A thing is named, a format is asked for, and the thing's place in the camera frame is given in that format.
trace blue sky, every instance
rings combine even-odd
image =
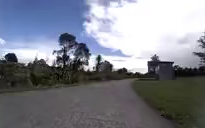
[[[115,68],[145,72],[154,54],[195,67],[205,30],[205,0],[0,0],[0,56],[53,59],[68,32]]]
[[[38,38],[57,41],[59,34],[69,32],[79,42],[87,43],[94,54],[123,56],[120,51],[101,47],[84,35],[86,10],[83,0],[0,0],[0,38],[8,42],[7,48],[17,48],[13,43],[20,40],[26,43]]]

